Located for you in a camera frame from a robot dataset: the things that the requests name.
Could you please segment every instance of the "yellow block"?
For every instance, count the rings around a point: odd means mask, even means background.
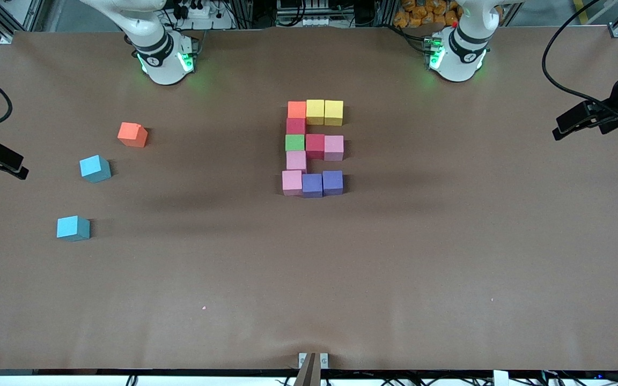
[[[307,100],[307,124],[323,125],[324,100]]]
[[[325,115],[324,125],[343,125],[343,101],[327,100]]]

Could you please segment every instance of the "pink block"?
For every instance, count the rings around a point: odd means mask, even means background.
[[[305,134],[307,132],[307,120],[304,118],[288,118],[285,122],[285,134]]]
[[[299,170],[307,173],[307,153],[306,151],[285,152],[285,161],[288,170]]]
[[[302,171],[283,170],[283,195],[302,195]]]
[[[342,161],[345,154],[345,137],[342,135],[326,135],[324,161]]]

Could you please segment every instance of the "green block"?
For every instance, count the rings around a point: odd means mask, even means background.
[[[285,135],[285,151],[303,151],[304,150],[304,134],[287,134]]]

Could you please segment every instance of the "floor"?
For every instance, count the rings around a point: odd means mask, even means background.
[[[7,9],[15,12],[18,19],[24,17],[22,5],[29,4],[30,0],[10,0],[5,2]],[[589,17],[601,10],[603,5],[595,5],[592,11],[588,10]],[[512,26],[539,26],[561,25],[575,10],[572,0],[527,0],[512,22]],[[595,24],[604,24],[614,20],[618,15],[618,3],[604,12],[594,21]],[[47,16],[45,30],[50,32],[112,32],[119,30],[109,19],[93,8],[79,2],[79,0],[56,0]]]

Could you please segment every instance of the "blue block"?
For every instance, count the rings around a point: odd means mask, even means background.
[[[323,194],[337,196],[343,193],[343,171],[326,170],[323,172]]]
[[[90,238],[89,220],[71,216],[56,221],[56,238],[67,241],[80,241]]]
[[[302,196],[304,198],[323,197],[321,174],[302,174]]]
[[[80,161],[80,175],[91,183],[98,183],[111,178],[108,161],[96,155]]]

